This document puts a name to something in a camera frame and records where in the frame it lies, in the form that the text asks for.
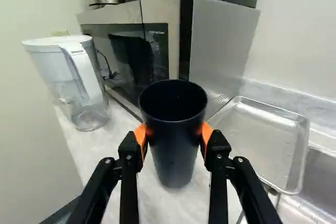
white countertop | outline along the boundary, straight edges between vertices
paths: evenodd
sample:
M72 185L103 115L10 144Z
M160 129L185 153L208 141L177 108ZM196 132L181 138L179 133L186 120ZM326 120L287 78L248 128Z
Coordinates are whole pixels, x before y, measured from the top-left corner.
M118 159L118 146L129 131L140 122L110 99L111 120L104 127L80 132L66 119L56 107L59 122L64 131L67 144L85 185L98 162L105 157ZM203 158L197 155L193 178L179 191L168 191L160 185L156 176L151 152L146 155L145 165L138 174L138 199L141 223L145 224L206 224L208 217L210 173L206 170ZM120 183L111 194L102 223L119 223ZM236 223L241 212L236 191L228 181L229 223ZM299 212L280 200L278 212L284 223L312 223Z

electrical outlet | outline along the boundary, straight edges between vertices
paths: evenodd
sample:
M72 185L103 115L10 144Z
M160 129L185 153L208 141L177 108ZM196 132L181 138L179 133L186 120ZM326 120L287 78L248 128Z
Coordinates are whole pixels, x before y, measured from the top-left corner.
M55 36L68 36L69 32L68 32L68 30L58 30L58 31L52 31L51 35L53 37L55 37Z

black plastic cup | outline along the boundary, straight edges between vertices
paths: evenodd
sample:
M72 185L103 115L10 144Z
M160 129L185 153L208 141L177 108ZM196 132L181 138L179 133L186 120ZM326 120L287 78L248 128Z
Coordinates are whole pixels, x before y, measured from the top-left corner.
M139 105L159 180L181 188L192 178L207 96L182 80L156 82L142 91Z

stainless steel microwave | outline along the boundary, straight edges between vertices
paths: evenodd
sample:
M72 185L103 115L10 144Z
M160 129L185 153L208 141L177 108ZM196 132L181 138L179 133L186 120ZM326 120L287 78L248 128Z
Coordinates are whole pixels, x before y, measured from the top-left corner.
M184 79L208 95L206 119L241 86L259 11L220 0L137 0L77 15L107 65L107 92L137 117L140 92Z

baking sheet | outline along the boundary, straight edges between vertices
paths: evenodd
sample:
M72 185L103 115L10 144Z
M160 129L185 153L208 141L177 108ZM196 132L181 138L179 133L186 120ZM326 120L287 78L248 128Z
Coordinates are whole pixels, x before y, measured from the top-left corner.
M245 97L231 99L208 121L244 156L259 178L286 194L297 194L308 146L309 120L302 115Z

